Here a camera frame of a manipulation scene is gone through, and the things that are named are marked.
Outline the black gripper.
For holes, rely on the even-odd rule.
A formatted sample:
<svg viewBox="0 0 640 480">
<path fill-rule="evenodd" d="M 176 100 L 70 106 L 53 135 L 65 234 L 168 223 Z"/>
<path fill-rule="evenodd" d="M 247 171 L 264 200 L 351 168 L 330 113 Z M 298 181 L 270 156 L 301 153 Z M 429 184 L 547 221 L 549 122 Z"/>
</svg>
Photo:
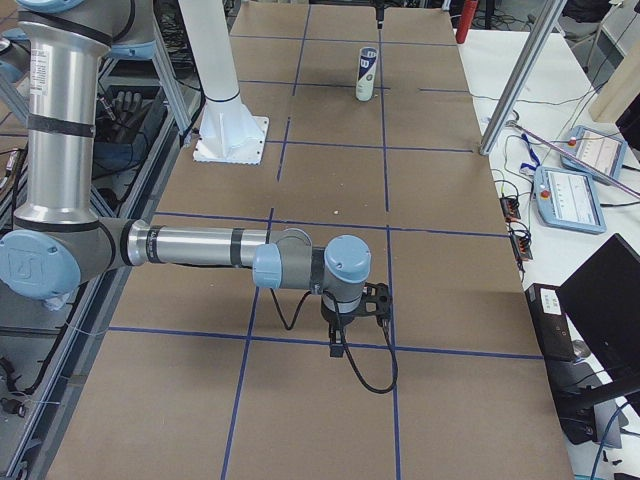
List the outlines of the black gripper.
<svg viewBox="0 0 640 480">
<path fill-rule="evenodd" d="M 366 295 L 358 300 L 340 302 L 330 292 L 321 296 L 321 314 L 329 324 L 329 354 L 331 358 L 342 358 L 345 353 L 340 327 L 346 327 L 358 317 L 368 315 Z"/>
</svg>

